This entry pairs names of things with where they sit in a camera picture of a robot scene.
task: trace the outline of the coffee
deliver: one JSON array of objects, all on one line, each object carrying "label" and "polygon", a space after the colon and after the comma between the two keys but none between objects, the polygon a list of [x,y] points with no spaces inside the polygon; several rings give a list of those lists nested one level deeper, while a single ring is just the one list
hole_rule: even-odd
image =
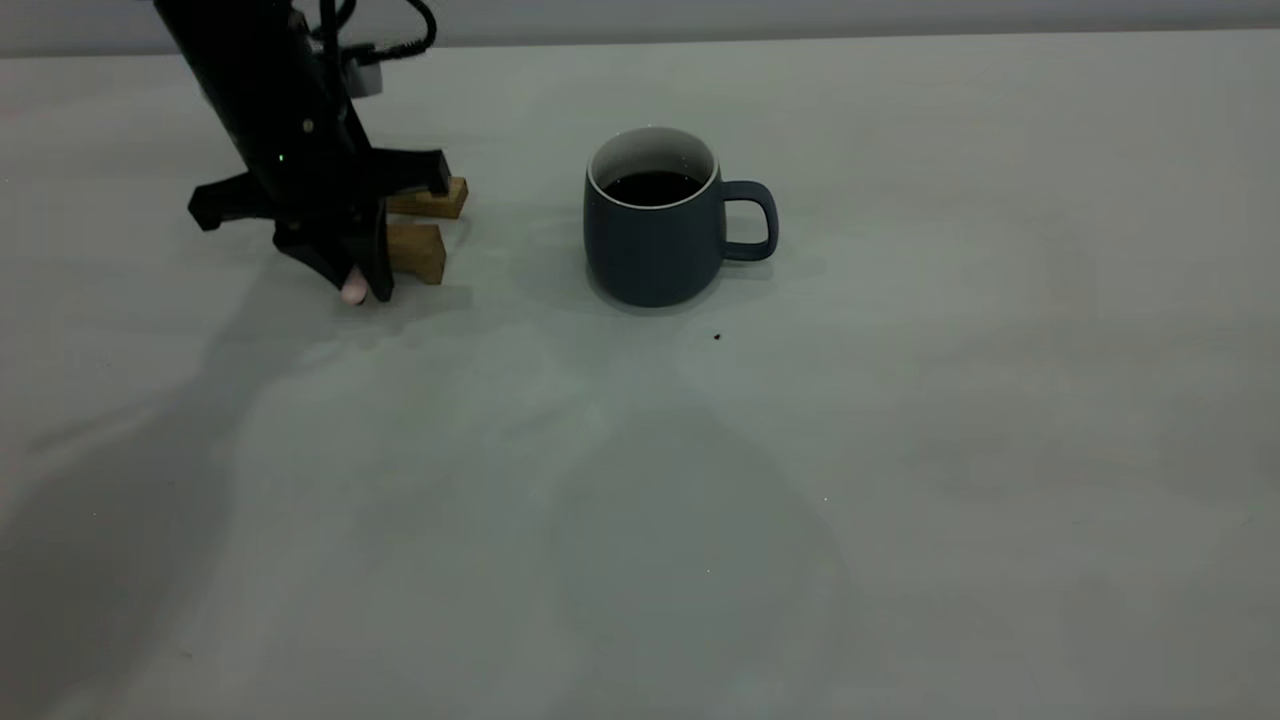
[{"label": "coffee", "polygon": [[657,208],[692,197],[703,184],[689,176],[659,170],[616,179],[604,188],[604,193],[627,205]]}]

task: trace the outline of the cable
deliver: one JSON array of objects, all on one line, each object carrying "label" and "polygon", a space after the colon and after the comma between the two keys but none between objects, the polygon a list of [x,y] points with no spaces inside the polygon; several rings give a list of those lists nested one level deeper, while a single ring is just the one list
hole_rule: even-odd
[{"label": "cable", "polygon": [[342,97],[342,56],[338,50],[338,18],[333,9],[333,1],[320,0],[320,27],[324,28],[324,69],[329,92],[333,92],[334,97]]},{"label": "cable", "polygon": [[412,5],[413,9],[417,10],[420,15],[422,15],[422,19],[426,20],[426,35],[419,40],[404,42],[402,45],[393,45],[390,47],[384,47],[381,50],[372,50],[370,53],[361,54],[357,58],[357,61],[361,65],[370,65],[372,63],[381,63],[384,60],[402,60],[404,58],[412,58],[413,55],[421,55],[422,53],[426,53],[428,47],[435,44],[436,26],[435,26],[435,15],[431,13],[431,9],[428,8],[426,4],[422,3],[422,0],[404,0],[404,1]]},{"label": "cable", "polygon": [[[342,6],[338,8],[338,17],[335,18],[335,22],[338,23],[338,29],[342,29],[347,24],[347,20],[351,19],[351,15],[353,15],[355,13],[356,13],[356,0],[342,0]],[[311,28],[311,40],[323,40],[324,33],[329,27],[329,24],[325,23],[323,19],[324,13],[321,13],[320,17],[321,17],[320,20],[321,24]]]}]

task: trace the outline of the table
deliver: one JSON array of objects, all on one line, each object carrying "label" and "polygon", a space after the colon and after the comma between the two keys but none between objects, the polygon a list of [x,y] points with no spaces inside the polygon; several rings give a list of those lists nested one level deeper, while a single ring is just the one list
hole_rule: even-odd
[{"label": "table", "polygon": [[[241,164],[180,59],[0,61],[0,716],[1280,708],[1280,33],[385,74],[472,196],[347,307],[187,215]],[[645,123],[782,215],[662,311],[580,246]]]}]

